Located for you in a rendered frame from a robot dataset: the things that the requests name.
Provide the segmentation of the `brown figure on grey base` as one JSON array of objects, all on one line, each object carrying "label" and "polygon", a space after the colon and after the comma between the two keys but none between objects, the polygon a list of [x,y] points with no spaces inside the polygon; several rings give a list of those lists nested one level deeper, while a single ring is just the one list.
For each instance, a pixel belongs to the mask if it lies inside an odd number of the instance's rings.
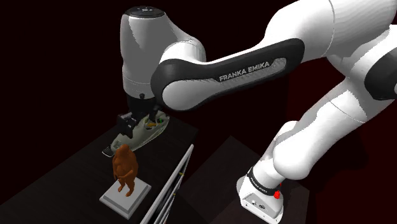
[{"label": "brown figure on grey base", "polygon": [[151,190],[151,186],[137,177],[137,158],[127,144],[116,150],[112,167],[115,182],[99,200],[129,220]]}]

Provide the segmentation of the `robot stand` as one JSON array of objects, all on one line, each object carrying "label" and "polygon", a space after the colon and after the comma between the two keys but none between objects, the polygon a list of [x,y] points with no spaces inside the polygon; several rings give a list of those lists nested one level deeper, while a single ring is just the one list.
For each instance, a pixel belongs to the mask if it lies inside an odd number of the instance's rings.
[{"label": "robot stand", "polygon": [[236,189],[259,158],[230,136],[178,190],[167,224],[268,224],[241,206]]}]

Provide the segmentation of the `dark chest of drawers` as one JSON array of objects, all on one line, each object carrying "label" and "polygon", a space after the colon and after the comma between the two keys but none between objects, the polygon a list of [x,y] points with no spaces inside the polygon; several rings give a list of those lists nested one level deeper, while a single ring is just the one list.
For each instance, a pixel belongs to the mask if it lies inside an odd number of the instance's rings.
[{"label": "dark chest of drawers", "polygon": [[183,178],[198,130],[177,118],[138,149],[135,192],[147,184],[136,209],[118,191],[111,159],[101,151],[116,137],[112,128],[0,205],[0,224],[162,224]]}]

